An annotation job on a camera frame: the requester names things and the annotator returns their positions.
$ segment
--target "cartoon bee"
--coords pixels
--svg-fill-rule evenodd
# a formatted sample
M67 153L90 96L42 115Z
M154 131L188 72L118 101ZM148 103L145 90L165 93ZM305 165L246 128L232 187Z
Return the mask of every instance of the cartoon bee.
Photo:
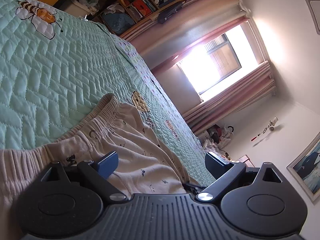
M60 31L63 32L61 26L57 23L56 17L54 16L57 11L44 3L38 3L34 0L17 1L20 7L16 10L16 15L21 20L31 19L31 23L43 36L49 40L53 39L55 32L52 24L56 23L60 27Z
M165 120L165 123L167 124L167 126L169 127L169 129L171 130L172 134L176 137L176 139L178 141L180 141L180 138L177 134L177 131L175 130L175 128L173 127L172 123L170 120Z
M138 91L133 92L132 96L131 96L131 100L132 103L135 105L135 107L145 113L145 112L149 112L150 109L147 105L147 103L144 101L144 99L140 96L140 93Z
M149 125L149 127L151 128L151 129L153 129L153 122L151 121L151 118L150 118L150 116L148 116L148 118L147 118L147 120L146 120L146 124L147 125Z

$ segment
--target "window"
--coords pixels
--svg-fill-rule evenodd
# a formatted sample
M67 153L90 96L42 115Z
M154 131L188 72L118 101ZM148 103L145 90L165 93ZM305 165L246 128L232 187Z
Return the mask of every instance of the window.
M205 45L196 46L177 65L204 100L214 87L223 83L228 87L237 72L249 73L258 66L250 44L240 25Z

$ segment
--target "bed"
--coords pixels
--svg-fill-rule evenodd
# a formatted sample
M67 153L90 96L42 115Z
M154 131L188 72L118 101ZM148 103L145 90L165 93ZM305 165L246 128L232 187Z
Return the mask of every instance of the bed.
M0 32L0 148L53 142L114 93L193 178L214 181L199 140L130 43L35 0L0 0Z

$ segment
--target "metal rivet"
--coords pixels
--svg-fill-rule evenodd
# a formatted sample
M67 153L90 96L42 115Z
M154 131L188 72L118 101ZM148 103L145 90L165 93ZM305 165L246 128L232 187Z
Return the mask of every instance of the metal rivet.
M213 199L213 196L210 193L203 192L203 193L199 193L197 195L197 198L200 199L201 201L210 201Z
M122 194L122 193L114 193L114 194L110 195L109 198L110 198L111 200L113 200L113 201L123 201L123 200L125 200L127 197L126 197L124 194Z

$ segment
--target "ribbed black plate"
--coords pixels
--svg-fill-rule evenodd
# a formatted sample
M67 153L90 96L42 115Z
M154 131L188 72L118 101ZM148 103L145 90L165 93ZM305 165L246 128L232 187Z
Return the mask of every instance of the ribbed black plate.
M23 240L36 240L26 235ZM188 194L136 194L125 204L110 206L92 228L68 240L253 240L225 223L217 208ZM285 240L301 240L294 235Z

